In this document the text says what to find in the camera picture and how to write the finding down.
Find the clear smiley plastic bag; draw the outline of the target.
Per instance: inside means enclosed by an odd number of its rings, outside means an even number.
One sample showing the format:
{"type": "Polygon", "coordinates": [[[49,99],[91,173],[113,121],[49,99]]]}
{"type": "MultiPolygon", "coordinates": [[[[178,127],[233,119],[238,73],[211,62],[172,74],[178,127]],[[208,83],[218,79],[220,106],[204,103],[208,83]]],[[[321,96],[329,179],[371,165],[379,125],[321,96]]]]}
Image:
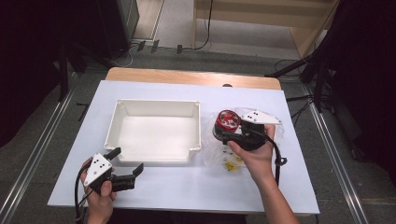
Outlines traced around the clear smiley plastic bag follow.
{"type": "MultiPolygon", "coordinates": [[[[232,110],[241,116],[251,110],[253,108],[247,107],[235,107],[230,108],[228,110],[232,110]]],[[[242,159],[236,156],[232,150],[227,146],[227,143],[222,143],[215,138],[213,135],[213,127],[218,113],[212,113],[208,121],[205,123],[202,132],[202,144],[203,144],[203,160],[205,165],[223,165],[227,170],[236,170],[243,167],[245,164],[242,159]]],[[[235,133],[240,133],[240,125],[235,133]]],[[[280,151],[276,146],[276,159],[282,161],[280,158],[280,151]]]]}

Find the white plastic bin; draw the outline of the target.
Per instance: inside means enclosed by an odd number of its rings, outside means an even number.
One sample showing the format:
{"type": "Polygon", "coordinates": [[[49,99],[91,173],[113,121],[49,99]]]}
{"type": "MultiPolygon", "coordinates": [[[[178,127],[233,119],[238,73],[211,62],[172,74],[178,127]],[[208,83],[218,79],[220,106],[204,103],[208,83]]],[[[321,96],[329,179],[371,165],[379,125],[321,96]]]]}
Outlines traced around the white plastic bin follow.
{"type": "Polygon", "coordinates": [[[120,149],[123,163],[188,163],[201,147],[201,105],[196,101],[120,99],[104,148],[120,149]]]}

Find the black metal stand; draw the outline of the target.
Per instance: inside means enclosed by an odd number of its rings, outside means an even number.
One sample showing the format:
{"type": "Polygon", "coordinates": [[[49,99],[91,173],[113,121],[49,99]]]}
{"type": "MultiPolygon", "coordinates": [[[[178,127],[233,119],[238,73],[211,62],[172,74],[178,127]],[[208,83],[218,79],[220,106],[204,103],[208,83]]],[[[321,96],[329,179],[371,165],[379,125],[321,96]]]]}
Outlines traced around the black metal stand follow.
{"type": "Polygon", "coordinates": [[[304,66],[304,71],[300,75],[302,83],[306,84],[316,78],[314,87],[313,103],[316,110],[321,113],[321,95],[323,85],[325,83],[325,77],[329,74],[329,60],[324,54],[324,49],[317,48],[310,55],[302,58],[301,60],[286,66],[279,71],[275,71],[272,74],[265,75],[265,77],[279,78],[286,75],[292,70],[296,70],[304,66]]]}

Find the person's right hand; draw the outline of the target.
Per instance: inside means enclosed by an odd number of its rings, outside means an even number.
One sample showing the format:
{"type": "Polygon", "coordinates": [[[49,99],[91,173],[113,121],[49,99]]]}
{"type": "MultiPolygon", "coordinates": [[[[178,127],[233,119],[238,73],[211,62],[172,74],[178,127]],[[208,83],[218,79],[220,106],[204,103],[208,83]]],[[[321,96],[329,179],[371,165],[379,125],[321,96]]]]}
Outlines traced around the person's right hand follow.
{"type": "Polygon", "coordinates": [[[274,145],[269,140],[258,149],[252,151],[242,149],[234,141],[229,141],[227,146],[242,159],[257,185],[276,182],[272,170],[274,145]]]}

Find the red cup with clear lid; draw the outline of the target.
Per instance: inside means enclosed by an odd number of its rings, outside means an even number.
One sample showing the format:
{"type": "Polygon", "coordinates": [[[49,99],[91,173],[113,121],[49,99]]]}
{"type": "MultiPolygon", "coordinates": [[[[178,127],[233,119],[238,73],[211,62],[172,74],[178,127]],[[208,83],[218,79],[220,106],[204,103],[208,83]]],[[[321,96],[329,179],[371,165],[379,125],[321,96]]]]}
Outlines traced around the red cup with clear lid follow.
{"type": "Polygon", "coordinates": [[[241,118],[232,110],[222,110],[216,117],[213,135],[216,139],[222,140],[224,133],[235,133],[241,123],[241,118]]]}

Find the person's left hand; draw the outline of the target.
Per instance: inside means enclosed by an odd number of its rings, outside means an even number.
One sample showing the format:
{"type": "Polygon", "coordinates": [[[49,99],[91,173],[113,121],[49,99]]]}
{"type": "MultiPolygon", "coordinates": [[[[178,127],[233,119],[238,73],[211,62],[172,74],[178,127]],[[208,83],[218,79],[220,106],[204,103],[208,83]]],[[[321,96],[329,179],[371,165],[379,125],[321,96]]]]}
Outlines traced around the person's left hand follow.
{"type": "Polygon", "coordinates": [[[117,194],[112,190],[112,183],[105,181],[101,187],[101,193],[95,191],[88,197],[89,217],[111,218],[113,214],[113,202],[117,194]]]}

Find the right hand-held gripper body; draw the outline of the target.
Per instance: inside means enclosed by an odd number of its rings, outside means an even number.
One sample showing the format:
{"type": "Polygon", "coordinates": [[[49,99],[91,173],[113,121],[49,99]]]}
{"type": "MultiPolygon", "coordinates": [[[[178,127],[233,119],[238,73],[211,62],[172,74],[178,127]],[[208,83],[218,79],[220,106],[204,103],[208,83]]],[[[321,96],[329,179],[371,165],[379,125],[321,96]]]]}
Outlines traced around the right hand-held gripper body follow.
{"type": "Polygon", "coordinates": [[[240,133],[227,133],[227,140],[234,141],[246,151],[256,150],[273,141],[265,131],[266,125],[281,125],[275,116],[253,109],[241,116],[240,133]]]}

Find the black curtain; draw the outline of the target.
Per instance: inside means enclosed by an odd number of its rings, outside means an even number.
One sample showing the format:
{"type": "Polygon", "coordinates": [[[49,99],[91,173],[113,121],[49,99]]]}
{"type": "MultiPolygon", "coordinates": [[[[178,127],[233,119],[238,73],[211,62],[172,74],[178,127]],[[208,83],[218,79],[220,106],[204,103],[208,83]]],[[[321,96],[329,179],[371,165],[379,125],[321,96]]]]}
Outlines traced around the black curtain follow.
{"type": "Polygon", "coordinates": [[[82,72],[87,55],[114,66],[119,16],[117,0],[0,0],[0,147],[56,86],[66,95],[68,63],[82,72]]]}
{"type": "Polygon", "coordinates": [[[349,140],[396,186],[396,0],[341,0],[318,50],[349,140]]]}

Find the dark cabinet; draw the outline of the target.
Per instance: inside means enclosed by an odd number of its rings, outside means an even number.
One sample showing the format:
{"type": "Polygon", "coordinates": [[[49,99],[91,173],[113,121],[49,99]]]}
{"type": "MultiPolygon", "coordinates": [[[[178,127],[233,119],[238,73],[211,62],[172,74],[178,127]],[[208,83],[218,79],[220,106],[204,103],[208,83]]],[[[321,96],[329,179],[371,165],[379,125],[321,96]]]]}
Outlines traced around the dark cabinet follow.
{"type": "Polygon", "coordinates": [[[136,0],[95,0],[95,3],[101,51],[107,58],[116,59],[132,44],[140,17],[136,0]]]}

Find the light wooden shelf unit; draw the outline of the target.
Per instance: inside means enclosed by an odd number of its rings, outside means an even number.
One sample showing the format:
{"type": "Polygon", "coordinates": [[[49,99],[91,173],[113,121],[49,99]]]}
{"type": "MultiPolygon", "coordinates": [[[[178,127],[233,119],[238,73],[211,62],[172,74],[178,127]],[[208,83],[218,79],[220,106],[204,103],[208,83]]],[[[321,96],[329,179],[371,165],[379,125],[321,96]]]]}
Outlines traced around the light wooden shelf unit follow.
{"type": "Polygon", "coordinates": [[[341,0],[193,0],[192,45],[196,21],[235,21],[288,27],[301,58],[332,24],[341,0]]]}

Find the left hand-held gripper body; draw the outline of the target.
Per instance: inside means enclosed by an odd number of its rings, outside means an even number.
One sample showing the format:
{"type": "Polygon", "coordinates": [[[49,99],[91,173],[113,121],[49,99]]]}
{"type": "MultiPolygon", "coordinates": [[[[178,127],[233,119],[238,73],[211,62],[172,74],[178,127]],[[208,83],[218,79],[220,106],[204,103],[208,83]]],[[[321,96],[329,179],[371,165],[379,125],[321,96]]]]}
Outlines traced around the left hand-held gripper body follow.
{"type": "Polygon", "coordinates": [[[112,163],[107,155],[96,153],[88,167],[83,185],[91,188],[97,194],[101,194],[101,188],[106,181],[111,182],[113,192],[134,188],[135,174],[113,175],[112,168],[112,163]]]}

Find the white table mat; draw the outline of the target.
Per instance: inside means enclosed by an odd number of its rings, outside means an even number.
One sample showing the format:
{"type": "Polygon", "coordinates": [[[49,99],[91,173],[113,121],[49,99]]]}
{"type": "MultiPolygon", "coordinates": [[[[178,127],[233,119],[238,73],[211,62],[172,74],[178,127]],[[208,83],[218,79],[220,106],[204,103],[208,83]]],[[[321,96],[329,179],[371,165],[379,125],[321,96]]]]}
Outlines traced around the white table mat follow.
{"type": "MultiPolygon", "coordinates": [[[[304,157],[293,128],[283,91],[236,87],[215,87],[103,80],[93,96],[74,145],[49,197],[51,206],[74,206],[84,193],[76,183],[81,164],[104,148],[115,104],[120,99],[196,101],[201,105],[201,144],[205,123],[212,113],[247,107],[279,118],[276,144],[287,163],[280,168],[279,188],[297,215],[318,212],[317,199],[304,157]]],[[[124,209],[169,210],[253,214],[263,210],[258,188],[247,168],[229,171],[223,165],[205,165],[203,144],[188,163],[111,161],[116,175],[128,175],[140,163],[143,173],[134,189],[119,192],[115,207],[124,209]]]]}

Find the aluminium floor rail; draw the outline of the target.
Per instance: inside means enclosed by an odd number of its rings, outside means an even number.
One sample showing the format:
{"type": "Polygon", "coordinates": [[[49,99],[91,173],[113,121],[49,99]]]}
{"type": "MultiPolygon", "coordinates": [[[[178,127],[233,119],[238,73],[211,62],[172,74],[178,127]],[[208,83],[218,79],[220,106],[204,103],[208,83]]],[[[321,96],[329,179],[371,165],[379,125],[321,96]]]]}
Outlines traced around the aluminium floor rail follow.
{"type": "Polygon", "coordinates": [[[336,175],[341,191],[343,192],[346,204],[355,224],[370,224],[366,213],[362,207],[361,199],[355,190],[353,183],[347,173],[347,169],[341,160],[337,147],[332,139],[325,118],[320,108],[320,97],[314,96],[310,103],[310,111],[317,125],[318,132],[326,148],[332,169],[336,175]]]}
{"type": "Polygon", "coordinates": [[[52,112],[44,131],[38,138],[32,153],[30,154],[27,162],[24,164],[17,180],[13,184],[10,193],[6,197],[2,208],[0,209],[0,224],[9,224],[18,205],[28,188],[28,185],[33,178],[35,170],[40,163],[47,147],[54,135],[63,115],[68,107],[74,92],[70,91],[66,94],[64,99],[59,102],[54,111],[52,112]]]}

